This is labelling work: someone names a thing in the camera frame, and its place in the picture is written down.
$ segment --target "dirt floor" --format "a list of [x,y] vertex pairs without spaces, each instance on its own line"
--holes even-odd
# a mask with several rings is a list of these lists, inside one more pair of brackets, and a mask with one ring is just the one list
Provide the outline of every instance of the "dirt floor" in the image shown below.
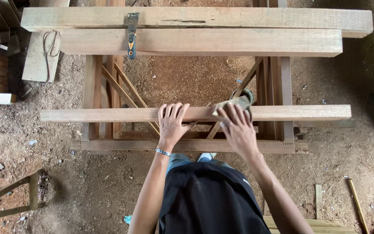
[[[151,0],[153,6],[250,7],[250,0]],[[70,6],[88,6],[72,0]],[[288,0],[294,8],[344,8],[373,11],[374,0]],[[41,109],[81,109],[85,56],[61,54],[54,83],[23,82],[21,72],[30,33],[17,30],[24,52],[10,58],[10,91],[15,105],[0,105],[0,186],[44,168],[49,188],[44,209],[0,218],[0,233],[126,233],[124,216],[131,215],[153,160],[153,152],[89,155],[69,150],[80,140],[81,124],[45,124]],[[374,32],[362,39],[345,38],[344,52],[334,58],[294,57],[293,104],[350,104],[357,127],[311,129],[309,154],[266,154],[265,159],[307,219],[314,212],[314,185],[321,184],[323,218],[340,221],[361,232],[345,176],[353,178],[367,225],[374,229]],[[124,70],[148,106],[183,102],[206,106],[229,98],[254,63],[252,57],[137,57]],[[20,98],[25,91],[32,91]],[[250,89],[256,91],[254,82]],[[34,145],[29,141],[37,140]],[[188,153],[197,159],[198,153]],[[263,197],[249,169],[236,154],[217,158],[243,172]],[[0,210],[26,205],[25,186],[0,199]]]

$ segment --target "person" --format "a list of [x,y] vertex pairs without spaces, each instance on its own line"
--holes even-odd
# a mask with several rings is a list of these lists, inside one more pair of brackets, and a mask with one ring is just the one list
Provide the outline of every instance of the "person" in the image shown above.
[[[194,122],[182,126],[189,104],[164,104],[158,111],[160,140],[151,168],[132,214],[128,233],[270,233],[255,195],[239,171],[204,154],[190,162],[183,154],[170,154]],[[247,110],[228,104],[230,117],[221,128],[232,149],[250,168],[282,233],[314,233],[256,144]]]

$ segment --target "right hand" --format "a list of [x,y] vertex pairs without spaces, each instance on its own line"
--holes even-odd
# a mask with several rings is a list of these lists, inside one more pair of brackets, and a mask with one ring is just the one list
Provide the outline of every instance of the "right hand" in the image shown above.
[[243,111],[239,105],[227,104],[231,119],[219,108],[217,112],[223,120],[220,124],[232,149],[246,162],[253,157],[263,157],[256,144],[256,132],[249,111]]

